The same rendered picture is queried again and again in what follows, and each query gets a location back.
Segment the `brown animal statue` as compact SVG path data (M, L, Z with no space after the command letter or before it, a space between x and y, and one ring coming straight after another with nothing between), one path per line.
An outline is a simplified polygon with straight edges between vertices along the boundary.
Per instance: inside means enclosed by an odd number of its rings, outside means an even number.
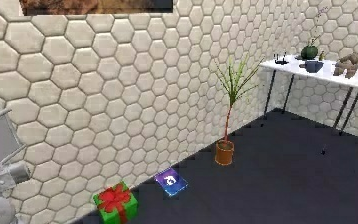
M339 76L345 73L345 77L347 79L352 78L358 69L358 53L353 52L349 55L346 55L340 58L336 64L334 69L334 76Z

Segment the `white table with black legs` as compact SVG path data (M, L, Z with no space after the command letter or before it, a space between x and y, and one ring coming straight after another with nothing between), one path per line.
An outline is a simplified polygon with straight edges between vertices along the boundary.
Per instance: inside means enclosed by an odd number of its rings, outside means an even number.
M268 108L268 103L271 97L271 91L273 88L273 84L274 84L274 79L275 79L275 75L278 71L281 72L286 72L286 73L290 73L291 74L291 80L288 86L288 90L287 90L287 94L286 97L289 97L290 91L291 91L291 87L294 81L294 77L296 75L298 76L302 76L302 77L312 77L315 78L317 80L321 80L321 81L327 81L330 83L335 83L338 85L345 85L349 87L349 90L346 93L345 99L343 101L343 104L339 110L339 113L335 119L334 125L333 127L336 128L340 119L342 118L342 114L344 111L344 108L347 106L348 100L353 92L354 89L357 89L356 95L354 97L354 101L351 104L351 107L346 115L345 120L343 121L342 127L339 130L339 133L342 134L344 132L344 129L350 119L350 116L352 114L352 112L354 111L354 108L356 106L356 103L358 102L358 69L357 72L355 73L355 76L347 79L345 77L345 74L339 75L339 76L334 76L334 69L335 69L335 61L331 61L331 60L322 60L321 62L324 63L323 67L317 72L317 73L308 73L304 68L300 68L299 65L304 63L305 61L309 61L309 60L298 60L296 55L287 55L286 56L286 60L288 61L288 64L285 65L280 65L280 64L276 64L274 62L274 59L271 60L267 60L264 61L260 64L261 67L266 68L266 69L271 69L272 70L272 76L271 76L271 82L270 82L270 87L269 87L269 91L267 94L267 99L266 99L266 104L265 104L265 109L264 109L264 113L267 113L267 108ZM286 109L286 105L287 102L284 102L283 104L283 110Z

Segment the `green gift box red ribbon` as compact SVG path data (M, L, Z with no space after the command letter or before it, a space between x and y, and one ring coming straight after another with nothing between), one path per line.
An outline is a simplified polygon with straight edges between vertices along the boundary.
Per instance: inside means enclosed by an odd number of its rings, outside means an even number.
M93 196L103 224L127 224L138 215L139 203L123 182Z

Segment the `plant in orange pot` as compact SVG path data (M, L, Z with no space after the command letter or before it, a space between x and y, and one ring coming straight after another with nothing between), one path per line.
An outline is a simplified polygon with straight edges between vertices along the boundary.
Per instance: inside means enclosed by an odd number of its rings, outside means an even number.
M238 100L247 92L256 88L256 85L247 86L247 84L257 74L259 65L263 62L263 59L261 59L252 69L246 69L248 60L249 54L246 54L238 64L229 59L225 70L216 63L216 77L228 96L228 109L223 137L215 143L216 152L214 160L221 166L228 166L233 162L235 145L228 139L231 111Z

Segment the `framed brown wall picture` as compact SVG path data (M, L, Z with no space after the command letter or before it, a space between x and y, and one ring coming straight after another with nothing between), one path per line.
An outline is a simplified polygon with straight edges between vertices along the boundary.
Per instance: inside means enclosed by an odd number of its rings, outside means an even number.
M171 13L174 0L19 0L25 16Z

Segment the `small black device with antennas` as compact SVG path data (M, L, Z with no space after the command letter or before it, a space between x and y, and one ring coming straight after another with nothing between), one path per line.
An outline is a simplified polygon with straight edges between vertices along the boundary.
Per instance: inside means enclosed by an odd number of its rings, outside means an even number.
M276 64L280 64L280 65L288 64L288 61L286 60L286 56L287 56L286 53L284 53L283 55L275 54L274 55L274 62Z

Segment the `dark blue bowl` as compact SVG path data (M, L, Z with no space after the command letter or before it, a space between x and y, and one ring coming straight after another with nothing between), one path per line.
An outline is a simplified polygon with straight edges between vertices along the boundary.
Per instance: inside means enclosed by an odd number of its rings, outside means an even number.
M321 61L309 60L300 64L300 68L304 68L308 73L317 73L322 67L324 63Z

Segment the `blue and purple flat box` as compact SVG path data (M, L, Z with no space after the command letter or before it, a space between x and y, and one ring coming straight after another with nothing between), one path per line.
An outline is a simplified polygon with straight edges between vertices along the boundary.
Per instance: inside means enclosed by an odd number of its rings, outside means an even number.
M154 180L162 187L168 196L177 195L188 186L188 182L182 178L173 168L168 168L154 176Z

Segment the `dark green round pot plant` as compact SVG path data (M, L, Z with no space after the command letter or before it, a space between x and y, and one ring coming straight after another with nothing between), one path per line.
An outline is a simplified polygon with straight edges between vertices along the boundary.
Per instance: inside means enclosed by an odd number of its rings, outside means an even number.
M318 33L319 19L328 11L328 9L328 6L322 7L318 10L317 15L314 18L314 27L311 29L311 38L308 40L307 45L301 50L301 58L303 60L314 60L318 55L318 48L315 46L315 42L320 38L320 34Z

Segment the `grey metal frame object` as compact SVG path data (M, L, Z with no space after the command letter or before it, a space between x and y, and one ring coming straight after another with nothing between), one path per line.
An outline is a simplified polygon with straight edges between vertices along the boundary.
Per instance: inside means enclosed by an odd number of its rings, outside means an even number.
M24 162L10 162L26 145L19 140L9 112L9 108L0 108L0 224L25 224L17 215L15 206L3 195L6 190L30 179Z

